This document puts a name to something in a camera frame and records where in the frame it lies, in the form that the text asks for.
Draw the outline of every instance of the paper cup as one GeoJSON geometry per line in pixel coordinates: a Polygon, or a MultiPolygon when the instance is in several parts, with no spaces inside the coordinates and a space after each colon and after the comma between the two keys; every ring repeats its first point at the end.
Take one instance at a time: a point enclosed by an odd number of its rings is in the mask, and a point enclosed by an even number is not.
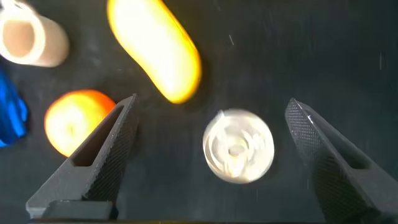
{"type": "Polygon", "coordinates": [[[54,67],[68,55],[65,31],[26,3],[15,2],[0,12],[0,54],[23,65],[54,67]]]}

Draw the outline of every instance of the blue cloth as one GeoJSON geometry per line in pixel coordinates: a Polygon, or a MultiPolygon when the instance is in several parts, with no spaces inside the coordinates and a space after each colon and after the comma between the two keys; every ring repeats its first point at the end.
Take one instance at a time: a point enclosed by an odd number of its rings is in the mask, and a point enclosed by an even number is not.
{"type": "Polygon", "coordinates": [[[26,134],[27,107],[4,71],[0,70],[0,147],[26,134]]]}

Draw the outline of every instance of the clear plastic cup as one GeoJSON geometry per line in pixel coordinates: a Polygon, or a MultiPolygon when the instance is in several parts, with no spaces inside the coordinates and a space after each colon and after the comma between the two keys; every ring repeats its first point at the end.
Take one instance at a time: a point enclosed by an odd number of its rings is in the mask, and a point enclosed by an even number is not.
{"type": "Polygon", "coordinates": [[[265,122],[244,110],[226,110],[203,135],[210,169],[228,182],[245,184],[262,177],[274,159],[274,142],[265,122]]]}

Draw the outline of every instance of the dark tabletop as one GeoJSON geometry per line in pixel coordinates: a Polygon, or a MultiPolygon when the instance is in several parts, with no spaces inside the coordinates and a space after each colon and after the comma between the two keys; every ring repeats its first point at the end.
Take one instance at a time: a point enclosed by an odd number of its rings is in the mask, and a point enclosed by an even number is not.
{"type": "Polygon", "coordinates": [[[203,65],[184,105],[169,103],[116,42],[105,0],[31,3],[64,27],[72,46],[56,68],[1,61],[29,106],[30,133],[0,149],[0,223],[27,220],[25,202],[65,160],[45,136],[44,113],[83,88],[140,98],[120,218],[323,221],[284,120],[291,97],[398,179],[398,1],[166,0],[203,65]],[[258,114],[274,138],[271,170],[251,184],[220,180],[203,155],[206,125],[228,108],[258,114]]]}

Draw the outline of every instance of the yellow banana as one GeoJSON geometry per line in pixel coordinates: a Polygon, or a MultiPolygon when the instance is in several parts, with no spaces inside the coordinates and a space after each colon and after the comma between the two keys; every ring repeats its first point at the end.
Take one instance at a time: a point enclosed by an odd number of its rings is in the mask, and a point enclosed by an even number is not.
{"type": "Polygon", "coordinates": [[[116,39],[172,103],[187,101],[201,78],[199,53],[161,0],[109,0],[116,39]]]}

